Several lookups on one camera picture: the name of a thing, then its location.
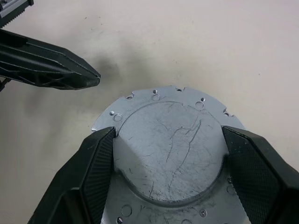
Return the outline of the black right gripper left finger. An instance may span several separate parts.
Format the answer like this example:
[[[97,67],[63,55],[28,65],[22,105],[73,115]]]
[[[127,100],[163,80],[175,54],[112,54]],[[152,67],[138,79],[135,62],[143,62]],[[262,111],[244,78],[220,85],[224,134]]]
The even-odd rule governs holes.
[[[114,127],[95,131],[57,171],[30,224],[101,223],[114,171]]]

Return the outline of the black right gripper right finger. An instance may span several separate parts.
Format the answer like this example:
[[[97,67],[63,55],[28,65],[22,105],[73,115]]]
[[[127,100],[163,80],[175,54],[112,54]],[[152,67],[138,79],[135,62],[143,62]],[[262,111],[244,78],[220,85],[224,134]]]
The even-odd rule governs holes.
[[[299,173],[262,136],[222,126],[232,184],[252,224],[299,222]]]

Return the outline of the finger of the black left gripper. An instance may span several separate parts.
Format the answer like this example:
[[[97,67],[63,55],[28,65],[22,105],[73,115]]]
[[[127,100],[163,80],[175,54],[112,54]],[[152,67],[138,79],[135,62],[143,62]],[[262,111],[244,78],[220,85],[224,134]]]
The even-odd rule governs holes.
[[[65,48],[5,30],[0,31],[0,67],[11,73],[100,77],[83,58]]]
[[[0,76],[37,87],[58,90],[81,90],[100,84],[99,73],[73,63],[68,63],[62,68],[35,66],[29,63],[25,68],[1,62]]]

